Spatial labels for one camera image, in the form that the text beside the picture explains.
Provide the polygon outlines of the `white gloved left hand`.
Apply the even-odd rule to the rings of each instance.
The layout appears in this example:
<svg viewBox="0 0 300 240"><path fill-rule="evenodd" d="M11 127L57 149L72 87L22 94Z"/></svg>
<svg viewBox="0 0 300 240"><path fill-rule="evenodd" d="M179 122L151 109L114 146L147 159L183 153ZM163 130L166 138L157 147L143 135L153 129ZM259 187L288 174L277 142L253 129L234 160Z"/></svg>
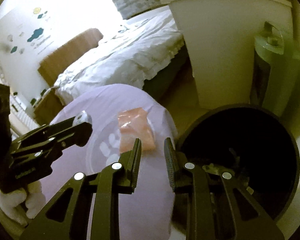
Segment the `white gloved left hand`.
<svg viewBox="0 0 300 240"><path fill-rule="evenodd" d="M25 227L46 204L42 184L35 181L10 193L0 190L0 223Z"/></svg>

